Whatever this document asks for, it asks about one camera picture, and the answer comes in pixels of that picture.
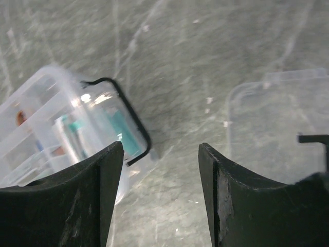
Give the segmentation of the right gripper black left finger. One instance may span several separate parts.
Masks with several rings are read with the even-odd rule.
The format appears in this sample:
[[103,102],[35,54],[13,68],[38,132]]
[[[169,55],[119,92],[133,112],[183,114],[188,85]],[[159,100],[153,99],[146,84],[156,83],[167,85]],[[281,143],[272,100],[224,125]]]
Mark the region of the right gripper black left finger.
[[27,186],[1,189],[1,246],[106,246],[123,156],[114,142]]

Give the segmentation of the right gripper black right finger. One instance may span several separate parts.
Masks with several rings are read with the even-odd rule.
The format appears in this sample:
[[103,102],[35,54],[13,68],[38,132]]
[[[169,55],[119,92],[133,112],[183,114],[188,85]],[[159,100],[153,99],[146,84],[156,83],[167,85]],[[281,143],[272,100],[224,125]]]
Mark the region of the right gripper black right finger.
[[207,143],[198,164],[213,246],[328,246],[328,173],[283,184]]

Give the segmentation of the teal blister pack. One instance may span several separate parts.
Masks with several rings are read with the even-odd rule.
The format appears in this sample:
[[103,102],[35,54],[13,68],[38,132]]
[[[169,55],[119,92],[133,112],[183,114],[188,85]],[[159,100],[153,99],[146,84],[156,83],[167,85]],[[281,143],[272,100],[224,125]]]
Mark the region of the teal blister pack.
[[96,110],[92,112],[92,120],[96,121],[92,125],[96,129],[96,134],[92,134],[92,130],[84,121],[77,120],[71,115],[63,115],[58,119],[65,133],[63,140],[68,142],[67,149],[75,158],[84,160],[115,141],[122,142],[124,160],[127,162],[142,153],[120,111],[109,113],[105,110]]

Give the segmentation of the clear plastic storage box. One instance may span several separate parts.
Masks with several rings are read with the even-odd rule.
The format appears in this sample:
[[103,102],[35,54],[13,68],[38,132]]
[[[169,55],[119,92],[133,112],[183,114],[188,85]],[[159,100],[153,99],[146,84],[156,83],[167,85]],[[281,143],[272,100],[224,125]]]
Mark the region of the clear plastic storage box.
[[1,187],[25,186],[116,141],[120,202],[157,161],[148,131],[114,79],[42,67],[1,104]]

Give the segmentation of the clear box lid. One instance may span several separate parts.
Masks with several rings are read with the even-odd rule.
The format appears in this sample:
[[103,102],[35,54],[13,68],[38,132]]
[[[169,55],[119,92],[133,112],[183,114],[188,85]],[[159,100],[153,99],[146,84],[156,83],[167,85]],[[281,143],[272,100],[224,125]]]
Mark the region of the clear box lid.
[[292,184],[325,172],[299,133],[328,134],[325,69],[269,73],[235,87],[227,101],[228,155],[266,178]]

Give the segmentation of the small copper coin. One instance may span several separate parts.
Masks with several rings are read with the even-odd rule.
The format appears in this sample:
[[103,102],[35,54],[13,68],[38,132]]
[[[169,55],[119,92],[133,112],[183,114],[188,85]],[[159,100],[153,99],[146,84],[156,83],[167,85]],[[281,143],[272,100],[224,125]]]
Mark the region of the small copper coin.
[[27,114],[24,111],[19,111],[16,115],[16,125],[21,126],[27,120]]

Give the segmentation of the clear divided organizer tray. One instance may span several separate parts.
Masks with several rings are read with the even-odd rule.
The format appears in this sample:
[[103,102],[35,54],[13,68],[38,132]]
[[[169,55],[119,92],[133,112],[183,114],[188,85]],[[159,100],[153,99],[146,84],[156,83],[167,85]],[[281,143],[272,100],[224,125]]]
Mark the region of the clear divided organizer tray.
[[[1,187],[25,186],[79,160],[67,149],[58,119],[71,115],[96,134],[80,81],[88,78],[58,66],[38,70],[1,105]],[[19,111],[27,120],[16,125]]]

